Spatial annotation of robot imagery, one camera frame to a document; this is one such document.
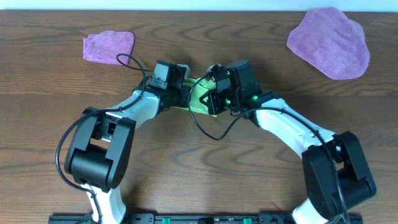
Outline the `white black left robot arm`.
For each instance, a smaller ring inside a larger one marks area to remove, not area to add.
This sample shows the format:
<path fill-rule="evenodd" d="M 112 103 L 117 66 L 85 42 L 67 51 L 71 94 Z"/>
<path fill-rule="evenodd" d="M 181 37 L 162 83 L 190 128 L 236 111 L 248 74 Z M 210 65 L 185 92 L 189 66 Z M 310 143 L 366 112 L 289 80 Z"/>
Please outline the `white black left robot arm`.
<path fill-rule="evenodd" d="M 64 170 L 69 183 L 87 193 L 93 213 L 90 223 L 124 223 L 127 207 L 120 183 L 129 163 L 136 129 L 173 106 L 186 104 L 183 86 L 188 65 L 157 61 L 152 75 L 124 101 L 106 109 L 88 107 L 68 129 L 73 131 Z"/>

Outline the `green microfiber cloth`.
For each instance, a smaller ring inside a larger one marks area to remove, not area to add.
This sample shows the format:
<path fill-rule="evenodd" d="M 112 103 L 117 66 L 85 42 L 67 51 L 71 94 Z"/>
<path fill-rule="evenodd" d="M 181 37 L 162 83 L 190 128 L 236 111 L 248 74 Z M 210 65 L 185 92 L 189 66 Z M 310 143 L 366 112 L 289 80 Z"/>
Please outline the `green microfiber cloth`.
<path fill-rule="evenodd" d="M 183 81 L 182 86 L 187 86 L 190 90 L 190 88 L 199 80 L 194 79 L 194 78 L 187 78 L 186 80 Z M 205 93 L 207 93 L 210 90 L 215 90 L 216 89 L 216 83 L 213 81 L 208 81 L 206 79 L 203 79 L 202 81 L 199 82 L 195 86 L 195 89 L 192 92 L 191 95 L 191 100 L 190 100 L 190 107 L 193 112 L 196 113 L 201 113 L 201 114 L 206 114 L 210 115 L 208 113 L 208 107 L 204 105 L 203 103 L 200 102 L 200 97 L 203 96 Z M 183 109 L 183 110 L 188 110 L 188 106 L 176 106 L 177 108 Z"/>

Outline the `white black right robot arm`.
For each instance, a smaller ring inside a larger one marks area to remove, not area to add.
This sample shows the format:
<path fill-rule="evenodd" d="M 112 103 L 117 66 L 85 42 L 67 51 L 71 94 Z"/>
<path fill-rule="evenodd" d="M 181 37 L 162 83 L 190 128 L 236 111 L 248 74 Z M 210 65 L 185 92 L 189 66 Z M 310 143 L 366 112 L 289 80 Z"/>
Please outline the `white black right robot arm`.
<path fill-rule="evenodd" d="M 359 139 L 336 134 L 293 110 L 272 90 L 263 90 L 247 60 L 205 74 L 216 88 L 199 100 L 210 115 L 226 110 L 277 136 L 302 160 L 308 198 L 292 212 L 295 223 L 351 223 L 349 209 L 375 196 L 376 183 Z"/>

